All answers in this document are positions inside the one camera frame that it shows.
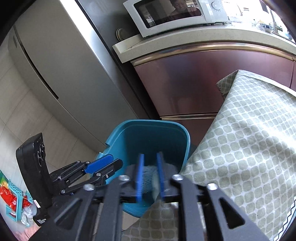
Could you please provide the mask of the person's left hand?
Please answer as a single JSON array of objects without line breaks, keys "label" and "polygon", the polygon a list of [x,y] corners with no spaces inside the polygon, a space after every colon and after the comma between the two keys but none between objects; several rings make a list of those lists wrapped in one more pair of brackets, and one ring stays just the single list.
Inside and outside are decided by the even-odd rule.
[{"label": "person's left hand", "polygon": [[16,239],[19,241],[28,241],[38,230],[39,226],[27,227],[23,232],[16,232]]}]

